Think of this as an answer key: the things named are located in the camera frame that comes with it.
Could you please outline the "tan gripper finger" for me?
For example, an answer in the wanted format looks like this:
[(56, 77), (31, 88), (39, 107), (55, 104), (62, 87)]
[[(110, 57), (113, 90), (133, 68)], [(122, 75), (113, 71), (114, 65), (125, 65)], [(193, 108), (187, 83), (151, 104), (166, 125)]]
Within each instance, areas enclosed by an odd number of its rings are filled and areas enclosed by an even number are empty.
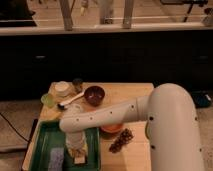
[(74, 164), (84, 164), (84, 163), (86, 163), (86, 157), (85, 156), (74, 158)]

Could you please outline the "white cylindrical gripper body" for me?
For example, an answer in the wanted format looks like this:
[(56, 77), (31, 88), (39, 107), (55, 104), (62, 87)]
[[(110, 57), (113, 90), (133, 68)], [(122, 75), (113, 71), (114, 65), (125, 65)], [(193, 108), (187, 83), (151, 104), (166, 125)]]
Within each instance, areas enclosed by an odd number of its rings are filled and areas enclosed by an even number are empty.
[(67, 133), (66, 147), (72, 157), (86, 157), (88, 155), (88, 148), (85, 133)]

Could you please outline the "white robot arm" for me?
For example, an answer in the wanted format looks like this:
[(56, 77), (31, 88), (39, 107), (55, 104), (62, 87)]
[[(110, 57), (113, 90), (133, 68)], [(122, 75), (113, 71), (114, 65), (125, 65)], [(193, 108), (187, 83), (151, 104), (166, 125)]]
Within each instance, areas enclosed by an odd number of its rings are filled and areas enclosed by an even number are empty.
[(65, 133), (77, 133), (137, 121), (147, 122), (152, 171), (205, 171), (195, 105), (177, 84), (162, 84), (148, 96), (91, 112), (66, 110), (59, 125)]

